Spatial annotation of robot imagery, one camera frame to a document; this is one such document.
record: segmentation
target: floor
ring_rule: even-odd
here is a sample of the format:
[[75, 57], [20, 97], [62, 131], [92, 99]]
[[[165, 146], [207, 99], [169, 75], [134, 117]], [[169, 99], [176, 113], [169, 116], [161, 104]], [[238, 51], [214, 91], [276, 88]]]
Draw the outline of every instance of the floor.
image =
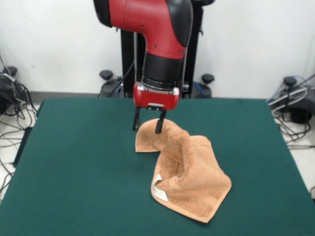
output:
[[[22, 127], [28, 127], [30, 124], [34, 125], [34, 116], [31, 114], [30, 118], [30, 116], [26, 112], [24, 113], [26, 118], [25, 120], [19, 119], [19, 124]], [[16, 128], [5, 125], [2, 122], [16, 126]], [[16, 117], [0, 117], [0, 159], [10, 173], [14, 173], [15, 171], [10, 163], [12, 163], [15, 159], [17, 150], [20, 145], [19, 143], [21, 142], [24, 133], [23, 131], [19, 131], [17, 129], [19, 127], [19, 124], [17, 123]], [[287, 125], [290, 126], [290, 128], [292, 128], [294, 131], [302, 131], [304, 129], [303, 126], [294, 123], [289, 123]], [[306, 137], [297, 141], [296, 143], [293, 143], [294, 145], [315, 144], [315, 118], [311, 120], [311, 126], [313, 128], [306, 135]], [[7, 134], [4, 137], [2, 136], [2, 134], [11, 131], [17, 132]], [[308, 191], [310, 191], [315, 186], [315, 148], [305, 150], [291, 150], [291, 153], [304, 180], [305, 186]], [[4, 183], [4, 185], [6, 185], [10, 181], [11, 177], [3, 167], [0, 167], [0, 185], [2, 185], [5, 178], [6, 182]], [[0, 200], [3, 199], [5, 191], [6, 189], [1, 192]], [[315, 190], [312, 191], [312, 197], [315, 199]]]

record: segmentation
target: equipment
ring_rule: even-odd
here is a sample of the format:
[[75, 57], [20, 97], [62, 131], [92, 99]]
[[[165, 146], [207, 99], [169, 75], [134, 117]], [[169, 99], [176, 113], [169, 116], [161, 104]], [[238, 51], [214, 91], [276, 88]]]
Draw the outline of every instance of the equipment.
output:
[[167, 110], [180, 97], [175, 87], [189, 44], [193, 11], [190, 0], [94, 0], [99, 21], [108, 27], [141, 33], [146, 39], [143, 76], [134, 85], [133, 130], [139, 128], [140, 108], [161, 111], [156, 133]]

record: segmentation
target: black cable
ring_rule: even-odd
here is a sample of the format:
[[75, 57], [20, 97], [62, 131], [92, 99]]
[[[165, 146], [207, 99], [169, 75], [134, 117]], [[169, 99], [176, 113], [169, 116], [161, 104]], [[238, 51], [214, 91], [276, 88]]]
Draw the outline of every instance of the black cable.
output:
[[0, 135], [0, 138], [4, 137], [7, 134], [14, 134], [14, 133], [17, 133], [17, 132], [20, 132], [20, 131], [23, 131], [23, 130], [15, 130], [15, 131], [10, 131], [10, 132], [3, 133], [3, 134]]
[[14, 125], [12, 125], [12, 124], [5, 123], [5, 122], [3, 122], [3, 121], [1, 121], [1, 120], [0, 120], [0, 123], [1, 123], [1, 124], [4, 124], [4, 125], [7, 125], [7, 126], [10, 126], [10, 127], [12, 127], [12, 128], [16, 128], [16, 129], [21, 130], [19, 127], [14, 126]]
[[28, 97], [28, 100], [29, 100], [29, 103], [30, 103], [31, 107], [32, 107], [36, 112], [38, 112], [38, 110], [35, 108], [35, 106], [34, 106], [34, 104], [33, 104], [30, 91], [29, 91], [23, 84], [19, 83], [18, 81], [16, 81], [16, 83], [17, 83], [19, 86], [23, 87], [23, 89], [25, 90], [25, 92], [26, 92], [26, 94], [27, 94], [27, 97]]
[[[13, 176], [14, 172], [13, 173], [8, 173], [5, 177], [4, 177], [4, 181], [2, 183], [2, 186], [0, 188], [0, 194], [2, 193], [2, 191], [10, 184], [11, 180], [12, 180], [12, 176]], [[6, 178], [8, 178], [9, 176], [11, 176], [11, 179], [9, 180], [8, 183], [5, 183], [6, 182]]]
[[313, 78], [315, 78], [315, 74], [313, 74], [313, 75], [312, 75], [311, 77], [309, 77], [308, 79], [306, 79], [306, 80], [300, 82], [299, 84], [297, 84], [297, 85], [294, 86], [294, 87], [295, 87], [295, 88], [296, 88], [296, 87], [299, 87], [300, 85], [302, 85], [302, 84], [308, 82], [309, 80], [311, 80], [311, 79], [313, 79]]
[[0, 146], [0, 148], [9, 148], [9, 147], [12, 147], [12, 146], [17, 146], [18, 144], [20, 144], [20, 143], [13, 143], [13, 144], [6, 145], [6, 146]]
[[1, 157], [0, 157], [0, 164], [1, 164], [1, 166], [5, 169], [5, 171], [6, 171], [8, 174], [11, 173], [11, 172], [5, 167], [4, 163], [3, 163], [2, 160], [1, 160]]
[[[126, 78], [126, 77], [128, 76], [128, 74], [130, 73], [130, 71], [131, 71], [133, 65], [134, 65], [134, 61], [132, 62], [130, 68], [129, 68], [128, 71], [127, 71], [127, 73], [123, 76], [123, 78], [122, 78], [121, 81], [115, 86], [115, 88], [110, 92], [110, 94], [108, 95], [108, 97], [110, 97], [111, 95], [113, 95], [113, 93], [115, 92], [115, 90], [124, 82], [125, 78]], [[102, 86], [102, 88], [101, 88], [101, 90], [100, 90], [100, 92], [99, 92], [99, 94], [98, 94], [97, 97], [100, 97], [100, 95], [102, 94], [103, 89], [104, 89], [104, 87], [105, 87], [106, 85], [107, 85], [107, 84], [103, 84], [103, 86]]]

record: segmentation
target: white cable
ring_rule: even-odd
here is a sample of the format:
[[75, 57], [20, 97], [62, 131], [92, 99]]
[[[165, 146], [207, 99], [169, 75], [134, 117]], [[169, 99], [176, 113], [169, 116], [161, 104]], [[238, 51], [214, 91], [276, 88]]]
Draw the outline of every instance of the white cable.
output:
[[9, 75], [9, 74], [7, 74], [7, 73], [3, 73], [2, 75], [4, 75], [5, 77], [7, 77], [9, 80], [11, 80], [12, 82], [15, 82], [16, 81], [16, 79], [13, 77], [13, 76], [11, 76], [11, 75]]
[[[296, 99], [296, 100], [294, 100], [294, 101], [292, 101], [292, 102], [289, 102], [289, 103], [288, 103], [288, 106], [291, 106], [291, 105], [293, 105], [293, 104], [295, 104], [295, 103], [298, 103], [298, 102], [302, 101], [304, 98], [306, 98], [307, 94], [308, 94], [308, 90], [305, 90], [305, 93], [303, 94], [303, 96], [301, 96], [300, 98], [298, 98], [298, 99]], [[278, 110], [280, 110], [280, 109], [282, 109], [282, 108], [284, 108], [284, 107], [286, 107], [286, 106], [287, 106], [287, 105], [278, 106], [278, 107], [274, 108], [274, 109], [272, 110], [272, 112], [276, 112], [276, 111], [278, 111]]]
[[277, 102], [280, 102], [281, 100], [286, 99], [286, 98], [289, 97], [289, 96], [295, 95], [295, 94], [300, 93], [300, 92], [307, 91], [308, 89], [309, 89], [309, 88], [306, 88], [306, 87], [300, 88], [300, 89], [295, 90], [295, 91], [293, 91], [293, 92], [291, 92], [291, 93], [289, 93], [289, 94], [283, 95], [283, 96], [279, 97], [278, 99], [276, 99], [276, 100], [274, 100], [274, 101], [272, 101], [272, 102], [269, 102], [268, 105], [271, 106], [271, 105], [273, 105], [273, 104], [275, 104], [275, 103], [277, 103]]

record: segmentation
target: cable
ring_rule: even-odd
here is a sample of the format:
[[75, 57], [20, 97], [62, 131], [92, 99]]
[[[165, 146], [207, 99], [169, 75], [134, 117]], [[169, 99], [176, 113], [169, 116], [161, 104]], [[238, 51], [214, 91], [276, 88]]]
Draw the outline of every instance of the cable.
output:
[[6, 137], [5, 137], [5, 139], [6, 139], [8, 142], [12, 143], [12, 145], [0, 146], [0, 148], [8, 148], [8, 147], [11, 147], [11, 146], [15, 146], [15, 148], [18, 149], [17, 145], [21, 143], [21, 142], [19, 142], [19, 143], [14, 143], [14, 142], [12, 142], [11, 140], [9, 140], [9, 139], [6, 138]]
[[294, 86], [294, 88], [297, 88], [299, 87], [300, 85], [304, 84], [304, 83], [307, 83], [308, 81], [310, 81], [311, 79], [315, 78], [315, 74], [313, 74], [311, 77], [309, 77], [308, 79], [306, 79], [305, 81], [297, 84], [296, 86]]
[[19, 86], [23, 87], [27, 96], [28, 96], [28, 99], [29, 99], [29, 102], [30, 102], [30, 105], [31, 107], [36, 111], [38, 112], [38, 110], [35, 108], [34, 104], [33, 104], [33, 101], [32, 101], [32, 97], [31, 97], [31, 94], [30, 94], [30, 91], [27, 89], [27, 87], [25, 87], [23, 84], [19, 83], [18, 81], [16, 82]]
[[282, 109], [284, 107], [291, 106], [291, 105], [293, 105], [295, 103], [298, 103], [298, 102], [302, 101], [304, 98], [306, 98], [307, 94], [308, 94], [308, 90], [306, 90], [305, 93], [303, 94], [303, 96], [301, 96], [300, 98], [298, 98], [298, 99], [296, 99], [296, 100], [294, 100], [292, 102], [289, 102], [288, 104], [278, 106], [278, 107], [274, 108], [272, 110], [272, 112], [276, 112], [276, 111], [278, 111], [278, 110], [280, 110], [280, 109]]
[[108, 97], [111, 97], [111, 95], [114, 93], [114, 91], [122, 85], [122, 83], [125, 81], [125, 78], [128, 76], [128, 74], [130, 73], [131, 69], [134, 66], [134, 61], [132, 62], [130, 68], [128, 69], [127, 73], [123, 76], [122, 80], [117, 84], [117, 86], [115, 86], [115, 88], [111, 91], [111, 93], [108, 95]]
[[193, 85], [195, 85], [197, 87], [197, 89], [199, 90], [202, 98], [205, 98], [205, 94], [203, 93], [203, 91], [202, 91], [201, 87], [199, 86], [199, 84], [196, 83], [196, 82], [193, 82]]
[[0, 50], [0, 62], [2, 64], [2, 66], [6, 69], [6, 71], [9, 73], [9, 75], [11, 75], [11, 72], [8, 70], [8, 68], [5, 66], [2, 56], [1, 56], [1, 50]]
[[288, 145], [290, 150], [308, 150], [315, 148], [315, 145]]
[[290, 77], [299, 78], [299, 79], [303, 80], [307, 85], [309, 85], [308, 82], [306, 81], [306, 79], [305, 79], [303, 76], [300, 76], [300, 75], [290, 75]]
[[274, 99], [274, 97], [278, 94], [278, 92], [280, 91], [280, 89], [282, 88], [283, 85], [284, 85], [284, 82], [282, 82], [282, 83], [280, 84], [280, 86], [279, 86], [279, 88], [277, 89], [277, 91], [275, 92], [275, 94], [274, 94], [271, 98], [269, 98], [269, 99], [267, 100], [267, 103], [271, 102], [272, 99]]
[[11, 173], [11, 172], [5, 167], [4, 163], [3, 163], [2, 160], [1, 160], [1, 157], [0, 157], [0, 164], [1, 164], [1, 166], [5, 169], [5, 171], [6, 171], [8, 174]]
[[[123, 76], [123, 78], [122, 78], [121, 81], [115, 86], [115, 88], [110, 92], [110, 94], [108, 95], [108, 97], [110, 97], [110, 96], [114, 93], [114, 91], [115, 91], [119, 86], [121, 86], [121, 84], [124, 82], [125, 78], [128, 76], [128, 74], [130, 73], [130, 71], [131, 71], [131, 69], [132, 69], [133, 66], [134, 66], [134, 61], [132, 62], [130, 68], [129, 68], [128, 71], [127, 71], [127, 73]], [[103, 89], [104, 89], [104, 87], [105, 87], [106, 85], [107, 85], [106, 83], [103, 84], [103, 86], [102, 86], [102, 88], [101, 88], [101, 90], [100, 90], [100, 92], [99, 92], [99, 94], [98, 94], [97, 97], [100, 97], [100, 95], [102, 94]]]
[[303, 87], [303, 88], [300, 88], [300, 89], [295, 90], [295, 91], [293, 91], [293, 92], [291, 92], [289, 94], [283, 95], [283, 96], [279, 97], [278, 99], [276, 99], [276, 100], [274, 100], [272, 102], [269, 102], [268, 105], [271, 106], [271, 105], [273, 105], [273, 104], [275, 104], [277, 102], [280, 102], [280, 101], [286, 99], [288, 96], [292, 96], [292, 95], [304, 92], [306, 90], [313, 90], [313, 89], [315, 89], [315, 87], [310, 87], [310, 88]]
[[21, 130], [19, 127], [14, 126], [14, 125], [12, 125], [12, 124], [5, 123], [5, 122], [3, 122], [3, 121], [1, 121], [1, 120], [0, 120], [0, 123], [1, 123], [1, 124], [4, 124], [4, 125], [7, 125], [7, 126], [10, 126], [10, 127], [12, 127], [12, 128]]

